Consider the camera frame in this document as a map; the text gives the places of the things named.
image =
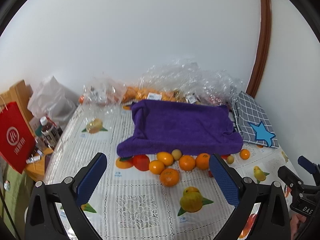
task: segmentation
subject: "blue star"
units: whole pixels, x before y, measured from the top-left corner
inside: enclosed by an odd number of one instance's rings
[[[262,121],[259,123],[259,125],[255,125],[253,123],[249,123],[249,125],[252,127],[252,129],[256,133],[256,138],[255,138],[256,141],[260,141],[260,140],[266,141],[268,144],[268,147],[272,145],[271,139],[276,137],[276,135],[267,131]]]

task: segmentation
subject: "human hand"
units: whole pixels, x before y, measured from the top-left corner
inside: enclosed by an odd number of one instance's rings
[[[298,213],[294,213],[292,215],[292,218],[290,220],[290,227],[291,227],[291,240],[294,240],[295,238],[295,234],[298,232],[298,228],[300,223],[304,223],[306,221],[306,217],[298,214]]]

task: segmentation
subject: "metal screw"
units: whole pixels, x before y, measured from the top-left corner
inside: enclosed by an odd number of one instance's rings
[[[72,181],[71,177],[67,177],[67,178],[64,179],[64,183],[65,184],[69,184],[71,181]]]
[[[245,177],[243,180],[245,183],[248,183],[248,184],[250,184],[252,182],[252,179],[249,177]]]
[[[276,187],[281,187],[281,184],[280,184],[279,181],[275,181],[275,182],[273,183],[273,185],[275,185]]]
[[[36,187],[40,187],[42,185],[42,181],[37,181],[36,182]]]

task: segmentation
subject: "wooden headboard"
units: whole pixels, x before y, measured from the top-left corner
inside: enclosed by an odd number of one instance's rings
[[[6,92],[0,94],[0,109],[4,109],[5,105],[10,102],[17,102],[20,112],[23,116],[23,119],[27,123],[29,130],[34,134],[33,130],[29,125],[29,121],[33,118],[32,113],[27,109],[29,98],[31,97],[30,92],[28,92],[24,80],[21,80],[15,83],[10,89]]]

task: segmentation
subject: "bag handle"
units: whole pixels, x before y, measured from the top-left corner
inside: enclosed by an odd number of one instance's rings
[[[8,110],[7,105],[5,104],[5,101],[4,101],[4,99],[2,98],[2,96],[1,96],[1,95],[0,95],[0,98],[1,98],[1,99],[2,99],[2,101],[3,101],[5,108]]]

